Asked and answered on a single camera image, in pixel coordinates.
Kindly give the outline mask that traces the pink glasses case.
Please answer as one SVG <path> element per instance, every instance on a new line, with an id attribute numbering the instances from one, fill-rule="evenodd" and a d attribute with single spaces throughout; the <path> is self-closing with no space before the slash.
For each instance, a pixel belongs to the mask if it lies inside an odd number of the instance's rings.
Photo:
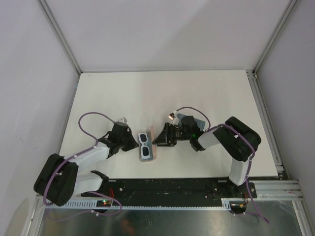
<path id="1" fill-rule="evenodd" d="M 149 138 L 149 148 L 151 150 L 151 158 L 153 158 L 154 160 L 156 160 L 157 158 L 157 149 L 156 149 L 156 145 L 153 145 L 153 141 L 155 138 L 155 130 L 154 130 L 154 126 L 150 127 L 150 131 L 149 132 L 145 132 L 148 134 L 148 138 Z"/>

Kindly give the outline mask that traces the white frame sunglasses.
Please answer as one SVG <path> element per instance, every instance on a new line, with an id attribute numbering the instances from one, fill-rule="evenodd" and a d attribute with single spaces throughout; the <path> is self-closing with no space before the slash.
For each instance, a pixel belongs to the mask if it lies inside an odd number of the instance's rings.
<path id="1" fill-rule="evenodd" d="M 140 158 L 151 158 L 148 134 L 145 132 L 138 133 L 138 139 L 140 142 Z"/>

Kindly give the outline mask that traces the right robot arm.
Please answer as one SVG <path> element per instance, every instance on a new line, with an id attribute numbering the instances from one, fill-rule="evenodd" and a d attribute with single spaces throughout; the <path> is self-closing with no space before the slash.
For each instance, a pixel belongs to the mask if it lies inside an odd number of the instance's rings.
<path id="1" fill-rule="evenodd" d="M 253 129 L 236 117 L 230 117 L 209 131 L 202 130 L 193 116 L 183 116 L 178 124 L 166 123 L 161 133 L 153 140 L 158 147 L 173 147 L 178 141 L 189 141 L 192 149 L 201 152 L 217 144 L 232 157 L 231 181 L 227 192 L 232 197 L 239 197 L 245 191 L 251 161 L 261 144 L 261 137 Z"/>

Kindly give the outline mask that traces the blue glasses case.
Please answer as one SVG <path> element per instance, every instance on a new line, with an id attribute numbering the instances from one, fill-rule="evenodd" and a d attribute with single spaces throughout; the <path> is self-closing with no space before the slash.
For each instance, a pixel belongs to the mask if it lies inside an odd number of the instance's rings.
<path id="1" fill-rule="evenodd" d="M 185 117 L 187 117 L 187 115 L 181 114 L 181 113 L 177 113 L 177 118 L 179 120 L 178 122 L 178 126 L 179 127 L 183 127 L 183 119 L 185 119 Z M 199 127 L 200 130 L 204 130 L 205 129 L 205 124 L 206 122 L 197 118 L 194 118 L 194 121 L 196 122 L 197 126 Z"/>

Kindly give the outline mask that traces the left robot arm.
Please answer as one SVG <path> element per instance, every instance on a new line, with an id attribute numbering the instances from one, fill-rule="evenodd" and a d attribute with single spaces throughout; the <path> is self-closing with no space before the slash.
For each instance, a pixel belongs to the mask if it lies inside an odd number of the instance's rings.
<path id="1" fill-rule="evenodd" d="M 108 193 L 107 176 L 90 169 L 95 163 L 106 160 L 119 150 L 127 152 L 139 147 L 131 128 L 116 122 L 111 131 L 97 139 L 94 146 L 72 156 L 50 155 L 34 184 L 34 191 L 43 197 L 46 206 L 65 205 L 71 197 L 93 191 L 97 196 Z"/>

